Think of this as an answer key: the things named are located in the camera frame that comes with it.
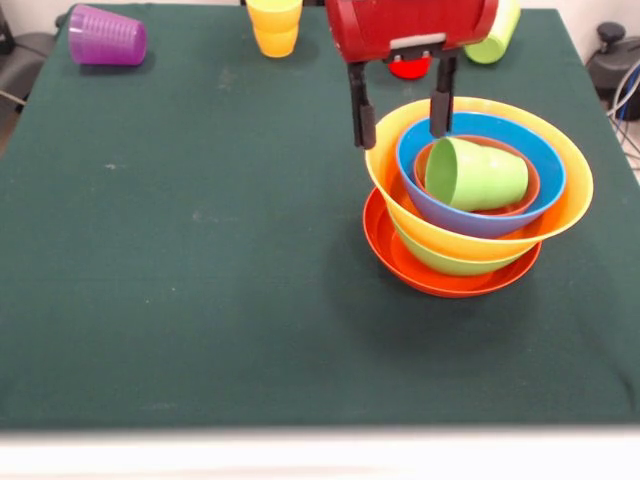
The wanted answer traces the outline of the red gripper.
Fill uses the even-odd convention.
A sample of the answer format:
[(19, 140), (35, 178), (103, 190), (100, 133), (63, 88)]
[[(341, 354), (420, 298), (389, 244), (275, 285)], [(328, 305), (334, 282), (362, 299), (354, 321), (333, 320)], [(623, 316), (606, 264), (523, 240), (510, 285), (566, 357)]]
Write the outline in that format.
[[(367, 94), (365, 62), (387, 60), (401, 50), (453, 50), (482, 41), (498, 9), (497, 1), (327, 1), (329, 26), (347, 65), (354, 144), (364, 150), (376, 144), (376, 121)], [(431, 93), (430, 132), (435, 138), (451, 130), (457, 56), (438, 62)]]

